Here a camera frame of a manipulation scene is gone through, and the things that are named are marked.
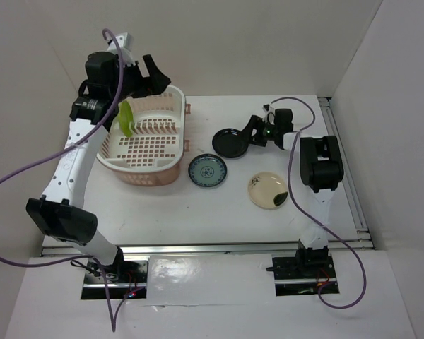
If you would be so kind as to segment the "cream plate black mark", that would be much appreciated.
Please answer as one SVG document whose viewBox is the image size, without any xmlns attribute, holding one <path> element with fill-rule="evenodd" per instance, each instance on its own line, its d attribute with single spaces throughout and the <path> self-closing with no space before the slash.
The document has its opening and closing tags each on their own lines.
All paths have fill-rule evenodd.
<svg viewBox="0 0 424 339">
<path fill-rule="evenodd" d="M 266 210 L 281 207 L 289 196 L 285 180 L 273 172 L 253 175 L 248 182 L 247 193 L 253 204 Z"/>
</svg>

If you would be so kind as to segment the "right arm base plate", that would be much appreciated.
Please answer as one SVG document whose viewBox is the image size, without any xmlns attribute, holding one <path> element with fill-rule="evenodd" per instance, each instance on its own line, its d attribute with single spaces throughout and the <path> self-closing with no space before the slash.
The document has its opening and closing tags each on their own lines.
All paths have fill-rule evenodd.
<svg viewBox="0 0 424 339">
<path fill-rule="evenodd" d="M 332 257 L 318 268 L 300 270 L 294 257 L 273 257 L 271 266 L 265 268 L 274 278 L 277 297 L 338 294 L 339 287 Z"/>
</svg>

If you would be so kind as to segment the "green plate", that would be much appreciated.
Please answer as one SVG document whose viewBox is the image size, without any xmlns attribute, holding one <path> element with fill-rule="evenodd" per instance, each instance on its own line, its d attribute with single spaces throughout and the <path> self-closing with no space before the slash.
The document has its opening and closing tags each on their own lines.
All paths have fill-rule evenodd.
<svg viewBox="0 0 424 339">
<path fill-rule="evenodd" d="M 131 109 L 131 105 L 126 100 L 120 103 L 117 119 L 121 132 L 127 138 L 132 137 L 133 133 L 131 127 L 134 124 L 134 115 Z"/>
</svg>

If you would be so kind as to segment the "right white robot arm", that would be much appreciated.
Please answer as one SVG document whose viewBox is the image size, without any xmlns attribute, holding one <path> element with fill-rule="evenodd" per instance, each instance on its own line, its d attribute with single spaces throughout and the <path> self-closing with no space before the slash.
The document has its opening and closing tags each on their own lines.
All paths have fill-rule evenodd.
<svg viewBox="0 0 424 339">
<path fill-rule="evenodd" d="M 265 117 L 253 115 L 244 127 L 244 145 L 264 147 L 272 141 L 291 155 L 299 154 L 300 179 L 309 190 L 308 205 L 319 212 L 314 217 L 300 210 L 310 224 L 300 235 L 294 258 L 275 263 L 268 270 L 282 279 L 295 275 L 310 277 L 329 264 L 329 205 L 344 175 L 338 141 L 334 136 L 295 136 L 291 109 L 274 109 L 269 105 L 264 109 Z"/>
</svg>

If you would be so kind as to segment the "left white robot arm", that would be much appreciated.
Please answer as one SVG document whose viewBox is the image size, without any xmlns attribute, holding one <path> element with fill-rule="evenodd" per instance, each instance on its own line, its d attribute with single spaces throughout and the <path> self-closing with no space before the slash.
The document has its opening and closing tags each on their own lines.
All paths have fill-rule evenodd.
<svg viewBox="0 0 424 339">
<path fill-rule="evenodd" d="M 159 95 L 171 83 L 150 54 L 143 56 L 143 61 L 147 76 L 141 74 L 137 63 L 127 64 L 115 52 L 88 56 L 87 78 L 71 106 L 64 154 L 41 197 L 29 199 L 25 207 L 43 234 L 99 260 L 100 273 L 110 282 L 124 276 L 124 254 L 100 233 L 97 216 L 83 209 L 84 196 L 119 103 L 128 97 Z"/>
</svg>

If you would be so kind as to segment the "blue floral plate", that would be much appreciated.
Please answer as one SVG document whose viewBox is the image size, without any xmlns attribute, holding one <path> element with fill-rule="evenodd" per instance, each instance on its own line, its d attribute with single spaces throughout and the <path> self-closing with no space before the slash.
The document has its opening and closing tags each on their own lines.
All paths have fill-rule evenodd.
<svg viewBox="0 0 424 339">
<path fill-rule="evenodd" d="M 196 186 L 209 189 L 224 182 L 228 169 L 222 158 L 214 154 L 204 153 L 192 159 L 187 173 Z"/>
</svg>

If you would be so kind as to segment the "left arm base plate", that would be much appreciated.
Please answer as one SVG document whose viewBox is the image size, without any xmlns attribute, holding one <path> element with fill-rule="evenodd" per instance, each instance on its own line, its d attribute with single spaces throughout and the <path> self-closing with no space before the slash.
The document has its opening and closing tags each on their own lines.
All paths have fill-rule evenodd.
<svg viewBox="0 0 424 339">
<path fill-rule="evenodd" d="M 106 299 L 104 279 L 96 262 L 88 260 L 87 263 L 81 263 L 72 260 L 70 264 L 83 269 L 82 300 Z M 126 264 L 124 272 L 119 275 L 106 273 L 110 299 L 122 299 L 125 295 L 128 295 L 128 299 L 145 299 L 149 261 L 130 261 Z"/>
</svg>

